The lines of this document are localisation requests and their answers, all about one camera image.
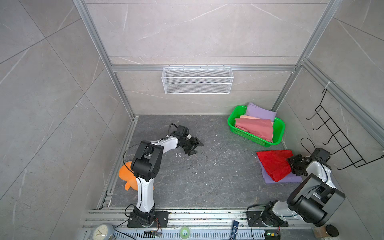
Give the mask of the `red t shirt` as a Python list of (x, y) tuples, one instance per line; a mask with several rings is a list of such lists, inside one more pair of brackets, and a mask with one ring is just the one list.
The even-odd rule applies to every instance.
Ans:
[(293, 156), (292, 151), (259, 151), (257, 156), (274, 182), (279, 182), (292, 172), (288, 159)]

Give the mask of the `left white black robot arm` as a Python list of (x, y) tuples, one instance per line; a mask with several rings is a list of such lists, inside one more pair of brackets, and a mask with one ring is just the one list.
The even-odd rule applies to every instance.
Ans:
[(196, 147), (203, 145), (197, 137), (191, 135), (181, 138), (167, 136), (158, 141), (140, 142), (131, 163), (131, 170), (138, 182), (138, 202), (134, 208), (138, 217), (152, 220), (155, 216), (154, 179), (160, 171), (163, 154), (182, 148), (191, 156), (197, 153)]

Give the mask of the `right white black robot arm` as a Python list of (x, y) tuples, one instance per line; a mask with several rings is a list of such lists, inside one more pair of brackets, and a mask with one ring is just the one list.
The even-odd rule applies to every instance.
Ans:
[(267, 227), (284, 227), (299, 220), (323, 226), (344, 202), (346, 196), (333, 184), (332, 170), (320, 157), (296, 155), (288, 159), (293, 174), (306, 178), (285, 202), (269, 202), (261, 213)]

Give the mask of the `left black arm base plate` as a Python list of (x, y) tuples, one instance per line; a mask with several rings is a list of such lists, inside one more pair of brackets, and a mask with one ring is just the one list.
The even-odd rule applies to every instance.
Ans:
[(166, 228), (169, 221), (169, 212), (150, 212), (148, 214), (142, 212), (131, 212), (127, 227), (128, 228)]

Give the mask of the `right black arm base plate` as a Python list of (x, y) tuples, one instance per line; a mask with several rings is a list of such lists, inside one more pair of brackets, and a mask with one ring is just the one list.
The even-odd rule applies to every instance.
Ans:
[(271, 211), (247, 211), (249, 227), (288, 227), (288, 222), (281, 220)]

